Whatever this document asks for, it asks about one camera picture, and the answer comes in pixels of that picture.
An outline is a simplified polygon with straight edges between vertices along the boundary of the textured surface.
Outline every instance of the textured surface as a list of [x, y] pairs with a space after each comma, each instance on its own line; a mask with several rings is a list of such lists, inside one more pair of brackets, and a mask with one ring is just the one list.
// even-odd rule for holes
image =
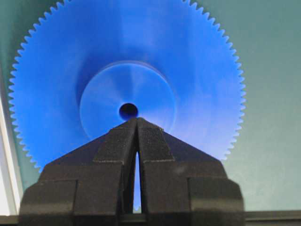
[[[53, 0], [0, 4], [0, 58], [8, 82], [22, 38]], [[243, 191], [246, 210], [301, 209], [299, 0], [202, 0], [226, 30], [243, 63], [247, 102], [243, 130], [224, 166]], [[25, 161], [24, 185], [38, 176]]]

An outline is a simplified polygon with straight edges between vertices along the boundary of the gear teeth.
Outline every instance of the gear teeth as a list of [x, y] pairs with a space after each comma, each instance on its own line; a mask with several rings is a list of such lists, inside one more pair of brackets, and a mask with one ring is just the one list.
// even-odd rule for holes
[[[64, 0], [64, 4], [70, 2], [70, 0]], [[57, 3], [55, 7], [50, 7], [49, 12], [45, 12], [43, 17], [38, 18], [38, 22], [34, 23], [32, 26], [32, 29], [29, 29], [28, 35], [24, 36], [23, 42], [20, 44], [20, 49], [17, 50], [16, 52], [16, 57], [15, 57], [15, 63], [12, 64], [12, 71], [10, 72], [11, 78], [9, 79], [9, 86], [8, 86], [8, 103], [9, 103], [9, 111], [10, 111], [10, 118], [11, 118], [11, 123], [13, 126], [13, 131], [16, 137], [16, 142], [21, 146], [22, 151], [26, 152], [26, 156], [30, 158], [30, 163], [32, 166], [41, 173], [41, 166], [37, 165], [36, 161], [33, 159], [31, 155], [29, 155], [29, 148], [25, 145], [23, 138], [21, 136], [21, 132], [19, 131], [17, 119], [16, 119], [16, 113], [15, 113], [15, 100], [14, 100], [14, 89], [13, 86], [15, 85], [15, 73], [18, 70], [18, 65], [19, 65], [19, 60], [22, 57], [24, 50], [27, 46], [28, 41], [32, 36], [35, 34], [37, 29], [40, 27], [42, 23], [46, 21], [46, 19], [52, 14], [52, 12], [55, 10], [57, 11], [58, 8], [63, 7], [63, 4]]]
[[199, 6], [195, 0], [184, 0], [184, 3], [192, 6], [194, 9], [199, 10], [201, 12], [201, 15], [205, 16], [206, 19], [210, 22], [210, 24], [215, 27], [215, 29], [218, 31], [218, 34], [220, 35], [220, 37], [222, 37], [223, 41], [227, 44], [227, 47], [230, 50], [230, 54], [233, 56], [233, 61], [236, 63], [236, 68], [237, 68], [238, 77], [239, 77], [240, 90], [241, 90], [240, 113], [239, 113], [239, 118], [238, 118], [238, 123], [237, 123], [237, 129], [235, 130], [233, 139], [231, 140], [230, 146], [228, 147], [225, 155], [222, 157], [222, 160], [226, 160], [227, 155], [229, 155], [231, 153], [230, 149], [234, 148], [233, 144], [237, 141], [234, 137], [238, 137], [239, 136], [238, 130], [242, 129], [242, 127], [240, 126], [240, 124], [243, 123], [243, 120], [241, 119], [241, 117], [243, 117], [245, 115], [243, 110], [245, 110], [245, 108], [246, 108], [246, 106], [244, 105], [244, 102], [246, 101], [246, 99], [243, 97], [246, 95], [246, 92], [243, 89], [246, 87], [246, 85], [243, 83], [245, 78], [243, 76], [241, 76], [244, 71], [240, 69], [242, 64], [240, 62], [238, 62], [239, 57], [236, 55], [237, 51], [236, 51], [236, 49], [233, 48], [233, 43], [229, 42], [229, 36], [225, 35], [225, 30], [221, 29], [221, 25], [216, 22], [216, 19], [214, 17], [211, 17], [209, 12], [205, 12], [204, 7], [202, 7], [201, 5]]

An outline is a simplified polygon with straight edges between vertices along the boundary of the bore hole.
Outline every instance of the bore hole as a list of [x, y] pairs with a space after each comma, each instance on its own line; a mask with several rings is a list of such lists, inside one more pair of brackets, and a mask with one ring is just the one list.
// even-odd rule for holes
[[138, 115], [138, 109], [134, 104], [127, 103], [120, 107], [119, 114], [122, 119], [129, 120], [131, 118], [135, 118]]

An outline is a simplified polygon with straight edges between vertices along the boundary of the blue gear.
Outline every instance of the blue gear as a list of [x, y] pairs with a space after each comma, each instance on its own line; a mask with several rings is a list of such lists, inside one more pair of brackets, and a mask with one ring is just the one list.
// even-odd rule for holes
[[225, 158], [244, 85], [235, 50], [208, 17], [182, 0], [72, 0], [45, 13], [18, 51], [10, 87], [12, 118], [36, 166], [123, 123], [125, 103]]

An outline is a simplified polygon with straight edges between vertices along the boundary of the gear tooth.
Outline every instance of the gear tooth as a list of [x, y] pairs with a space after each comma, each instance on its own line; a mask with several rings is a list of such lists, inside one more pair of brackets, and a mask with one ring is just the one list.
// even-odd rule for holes
[[245, 80], [245, 78], [244, 78], [243, 76], [241, 76], [243, 73], [244, 73], [244, 70], [241, 70], [241, 69], [238, 68], [238, 76], [239, 76], [240, 78], [243, 78], [243, 79], [242, 79], [241, 81], [239, 81], [239, 82], [242, 82], [243, 80]]
[[45, 12], [44, 13], [44, 17], [47, 19], [48, 17], [50, 17], [51, 16], [51, 14], [50, 13], [48, 13], [48, 12]]
[[204, 7], [200, 7], [200, 8], [198, 8], [198, 10], [200, 11], [201, 14], [204, 13]]
[[28, 152], [26, 153], [26, 157], [32, 158], [32, 154], [30, 154], [30, 152], [28, 151]]
[[231, 54], [232, 56], [233, 56], [235, 53], [236, 53], [236, 49], [233, 48], [233, 49], [230, 50], [230, 54]]
[[18, 53], [21, 55], [24, 52], [24, 49], [26, 48], [27, 43], [26, 42], [22, 42], [20, 44], [20, 46], [22, 47], [22, 49], [18, 50]]
[[233, 56], [234, 57], [234, 62], [237, 62], [239, 60], [238, 56]]
[[22, 54], [24, 53], [24, 47], [25, 47], [26, 45], [27, 45], [27, 44], [24, 43], [24, 42], [20, 44], [20, 46], [21, 46], [22, 49], [18, 49], [18, 50], [17, 50], [17, 53], [18, 53], [20, 56], [22, 56]]
[[224, 154], [220, 159], [221, 159], [221, 161], [226, 161], [227, 160], [227, 155], [229, 155], [229, 154]]
[[227, 42], [227, 47], [229, 48], [229, 49], [232, 49], [232, 46], [233, 46], [233, 43], [232, 42]]
[[239, 62], [236, 62], [236, 69], [240, 68], [241, 67], [241, 63]]
[[220, 30], [218, 31], [221, 37], [224, 37], [225, 35], [225, 30], [221, 29], [221, 27], [219, 28]]
[[14, 78], [10, 78], [9, 81], [10, 81], [11, 83], [15, 84], [16, 78], [15, 78], [15, 77], [14, 77]]
[[212, 18], [210, 18], [208, 21], [211, 23], [211, 26], [213, 26], [213, 24], [214, 24], [214, 22], [215, 22], [215, 18], [212, 17]]
[[13, 68], [15, 68], [17, 70], [18, 69], [18, 65], [19, 64], [13, 64], [12, 66], [13, 66]]
[[207, 20], [209, 19], [209, 15], [210, 15], [209, 12], [206, 12], [206, 13], [204, 13], [203, 15], [205, 16], [205, 18], [206, 18]]
[[191, 4], [191, 7], [193, 7], [195, 10], [197, 10], [197, 7], [198, 7], [197, 2], [193, 2], [193, 3]]
[[30, 29], [30, 30], [28, 31], [28, 33], [29, 33], [30, 36], [32, 37], [32, 35], [35, 33], [35, 31], [34, 31], [33, 29]]
[[238, 126], [238, 128], [236, 129], [236, 131], [235, 131], [233, 137], [239, 137], [238, 130], [240, 130], [240, 129], [239, 129], [239, 126]]
[[16, 57], [15, 57], [15, 60], [19, 63], [20, 60], [21, 60], [21, 58], [20, 58], [19, 56], [16, 56]]
[[243, 83], [240, 83], [240, 89], [241, 89], [241, 90], [243, 90], [245, 87], [246, 87], [246, 85], [245, 85], [245, 84], [243, 84]]
[[57, 11], [57, 8], [56, 7], [50, 7], [50, 12], [51, 12], [51, 14], [53, 14], [55, 11]]
[[240, 125], [237, 125], [236, 130], [241, 130], [241, 129], [242, 129], [242, 127]]
[[21, 137], [21, 134], [20, 134], [20, 129], [19, 129], [19, 127], [17, 126], [17, 124], [15, 123], [15, 124], [13, 124], [13, 125], [15, 125], [16, 127], [14, 128], [14, 132], [16, 132], [16, 138], [18, 138], [18, 139], [22, 139], [22, 137]]
[[11, 117], [11, 118], [15, 118], [15, 110], [16, 110], [16, 107], [15, 107], [15, 106], [12, 106], [12, 107], [9, 108], [9, 110], [11, 111], [10, 117]]
[[244, 76], [241, 76], [241, 74], [239, 75], [239, 82], [240, 83], [242, 83], [245, 80]]
[[216, 29], [216, 31], [218, 31], [221, 27], [221, 24], [214, 24], [214, 28]]
[[228, 36], [228, 35], [224, 35], [222, 38], [224, 39], [224, 42], [225, 42], [225, 43], [227, 43], [228, 40], [229, 40], [229, 36]]
[[46, 21], [45, 18], [43, 18], [43, 17], [40, 17], [40, 18], [39, 18], [39, 23], [40, 23], [40, 24], [44, 23], [45, 21]]
[[25, 36], [24, 39], [25, 39], [26, 43], [28, 43], [30, 36]]
[[236, 142], [237, 142], [237, 140], [236, 140], [235, 138], [232, 138], [231, 141], [230, 141], [230, 143], [231, 143], [232, 145], [234, 145], [234, 143], [236, 143]]
[[64, 7], [64, 5], [60, 2], [57, 2], [56, 7], [57, 7], [57, 9], [60, 9], [60, 8]]
[[13, 68], [13, 70], [10, 72], [10, 74], [15, 77], [16, 76], [16, 68]]
[[39, 28], [40, 24], [33, 24], [33, 27], [35, 29], [35, 31], [37, 31], [37, 29]]

